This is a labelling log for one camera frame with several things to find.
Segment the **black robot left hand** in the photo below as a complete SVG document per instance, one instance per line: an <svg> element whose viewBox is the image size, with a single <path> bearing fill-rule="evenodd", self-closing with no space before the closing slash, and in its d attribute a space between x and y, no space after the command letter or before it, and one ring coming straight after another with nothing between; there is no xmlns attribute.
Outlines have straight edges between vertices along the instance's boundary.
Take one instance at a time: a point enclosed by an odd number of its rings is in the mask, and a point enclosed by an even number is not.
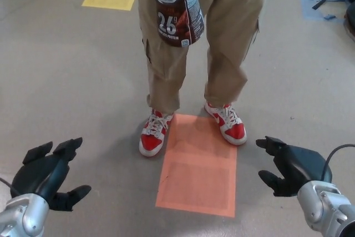
<svg viewBox="0 0 355 237"><path fill-rule="evenodd" d="M81 146L83 138L66 140L60 143L52 154L52 142L42 144L27 151L22 167L12 181L11 196L35 194L42 197L50 210L72 211L91 191L91 186L81 185L66 193L58 190L69 173L76 150Z"/></svg>

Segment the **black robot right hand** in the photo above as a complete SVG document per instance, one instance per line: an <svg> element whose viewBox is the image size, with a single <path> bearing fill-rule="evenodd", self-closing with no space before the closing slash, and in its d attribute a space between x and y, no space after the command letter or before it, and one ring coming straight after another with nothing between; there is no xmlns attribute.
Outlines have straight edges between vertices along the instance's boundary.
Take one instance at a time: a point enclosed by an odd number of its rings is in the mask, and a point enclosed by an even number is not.
<svg viewBox="0 0 355 237"><path fill-rule="evenodd" d="M332 182L330 167L320 153L286 144L280 139L266 136L256 140L256 145L273 157L273 162L283 177L267 170L258 172L261 180L273 190L276 197L292 197L309 181Z"/></svg>

